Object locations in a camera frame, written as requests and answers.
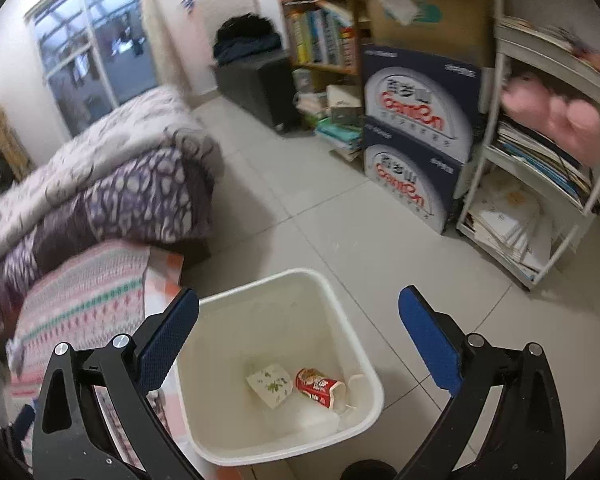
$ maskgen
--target ganten box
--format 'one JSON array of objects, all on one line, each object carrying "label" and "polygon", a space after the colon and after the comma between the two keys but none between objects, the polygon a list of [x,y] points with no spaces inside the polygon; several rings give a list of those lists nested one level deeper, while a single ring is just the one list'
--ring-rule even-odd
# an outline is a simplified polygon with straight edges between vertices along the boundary
[{"label": "ganten box", "polygon": [[467,191],[473,164],[365,117],[365,173],[439,234]]},{"label": "ganten box", "polygon": [[367,45],[366,114],[467,162],[484,134],[492,76],[447,57]]}]

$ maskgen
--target white blanket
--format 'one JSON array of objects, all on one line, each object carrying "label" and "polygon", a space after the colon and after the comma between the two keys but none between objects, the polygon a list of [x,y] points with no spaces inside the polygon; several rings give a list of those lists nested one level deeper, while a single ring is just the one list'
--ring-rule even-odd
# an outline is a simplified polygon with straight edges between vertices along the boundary
[{"label": "white blanket", "polygon": [[46,166],[0,197],[0,260],[53,208],[141,153],[176,146],[214,177],[220,147],[175,88],[162,86],[129,101],[65,144]]}]

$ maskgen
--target window pane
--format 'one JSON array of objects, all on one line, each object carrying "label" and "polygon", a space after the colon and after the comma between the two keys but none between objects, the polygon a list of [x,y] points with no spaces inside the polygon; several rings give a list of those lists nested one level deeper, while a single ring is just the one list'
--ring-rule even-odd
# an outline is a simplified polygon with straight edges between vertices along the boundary
[{"label": "window pane", "polygon": [[80,9],[80,0],[57,0],[35,17],[46,72],[87,44],[87,23]]},{"label": "window pane", "polygon": [[91,50],[77,56],[48,83],[73,137],[111,111]]},{"label": "window pane", "polygon": [[98,48],[120,104],[158,85],[139,0],[88,0]]}]

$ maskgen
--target tile floor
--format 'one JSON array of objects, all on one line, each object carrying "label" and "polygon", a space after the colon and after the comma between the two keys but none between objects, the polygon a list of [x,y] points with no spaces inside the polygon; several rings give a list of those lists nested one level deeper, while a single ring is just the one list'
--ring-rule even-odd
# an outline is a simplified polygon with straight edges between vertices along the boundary
[{"label": "tile floor", "polygon": [[[568,471],[600,437],[600,221],[577,256],[565,258],[532,293],[467,240],[438,236],[356,167],[306,134],[280,137],[217,98],[196,110],[227,161],[214,195],[212,257],[183,276],[201,297],[293,267],[331,282],[384,384],[378,422],[337,446],[289,461],[298,480],[377,458],[400,469],[448,395],[431,379],[397,313],[415,284],[430,304],[492,344],[544,347],[558,387]],[[497,402],[493,391],[461,463],[479,450]]]}]

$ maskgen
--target black round object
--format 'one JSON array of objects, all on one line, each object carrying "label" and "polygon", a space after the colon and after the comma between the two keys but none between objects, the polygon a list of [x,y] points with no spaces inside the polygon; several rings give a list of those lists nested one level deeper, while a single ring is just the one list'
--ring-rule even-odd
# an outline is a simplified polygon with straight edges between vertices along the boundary
[{"label": "black round object", "polygon": [[340,480],[394,480],[397,474],[386,462],[361,460],[347,467]]}]

